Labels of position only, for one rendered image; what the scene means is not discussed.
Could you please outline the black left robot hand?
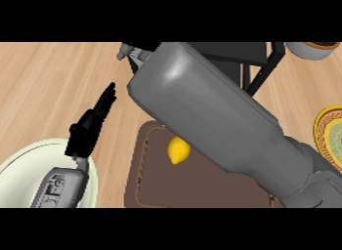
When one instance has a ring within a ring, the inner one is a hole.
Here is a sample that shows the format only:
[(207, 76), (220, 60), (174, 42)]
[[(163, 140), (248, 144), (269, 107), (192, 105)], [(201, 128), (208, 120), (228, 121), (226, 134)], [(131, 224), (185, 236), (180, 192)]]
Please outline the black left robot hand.
[(90, 156), (99, 138), (102, 123), (115, 100), (115, 83), (111, 83), (100, 94), (93, 109), (86, 111), (80, 121), (71, 125), (71, 136), (65, 150), (68, 156), (80, 158)]

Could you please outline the yellow lemon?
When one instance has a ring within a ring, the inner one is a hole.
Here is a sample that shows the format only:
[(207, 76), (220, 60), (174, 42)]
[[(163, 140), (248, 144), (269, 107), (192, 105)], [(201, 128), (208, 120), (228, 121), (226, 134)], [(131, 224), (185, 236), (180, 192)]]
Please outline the yellow lemon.
[(167, 156), (173, 165), (182, 163), (191, 154), (191, 145), (179, 138), (170, 140), (167, 146)]

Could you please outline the pale green plate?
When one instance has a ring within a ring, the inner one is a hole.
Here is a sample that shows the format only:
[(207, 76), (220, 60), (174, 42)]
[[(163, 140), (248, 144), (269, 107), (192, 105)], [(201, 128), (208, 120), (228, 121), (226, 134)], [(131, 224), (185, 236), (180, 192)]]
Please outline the pale green plate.
[[(41, 180), (53, 167), (75, 168), (72, 157), (65, 154), (68, 140), (52, 138), (23, 147), (0, 165), (0, 208), (26, 207), (38, 190)], [(93, 208), (97, 196), (97, 175), (92, 158), (89, 180), (78, 208)]]

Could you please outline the brown placemat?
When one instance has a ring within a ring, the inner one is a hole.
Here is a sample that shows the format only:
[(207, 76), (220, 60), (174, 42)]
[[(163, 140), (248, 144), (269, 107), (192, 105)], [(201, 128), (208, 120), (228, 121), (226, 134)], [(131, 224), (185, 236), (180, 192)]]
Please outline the brown placemat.
[(226, 173), (195, 149), (173, 165), (167, 156), (173, 137), (157, 121), (140, 126), (124, 194), (127, 208), (282, 207), (248, 176)]

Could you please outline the yellow patterned plate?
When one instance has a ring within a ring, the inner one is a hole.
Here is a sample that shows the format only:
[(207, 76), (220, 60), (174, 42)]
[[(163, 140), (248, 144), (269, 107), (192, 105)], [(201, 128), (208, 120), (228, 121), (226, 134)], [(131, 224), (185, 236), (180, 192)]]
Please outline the yellow patterned plate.
[(342, 174), (342, 104), (327, 107), (314, 121), (317, 150)]

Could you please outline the grey bowl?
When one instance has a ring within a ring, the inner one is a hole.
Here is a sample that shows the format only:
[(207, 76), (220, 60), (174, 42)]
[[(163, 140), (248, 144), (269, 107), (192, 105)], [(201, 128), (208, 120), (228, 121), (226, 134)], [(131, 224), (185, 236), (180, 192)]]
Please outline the grey bowl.
[(290, 52), (302, 59), (311, 61), (319, 61), (328, 57), (336, 48), (339, 42), (287, 42), (285, 46)]

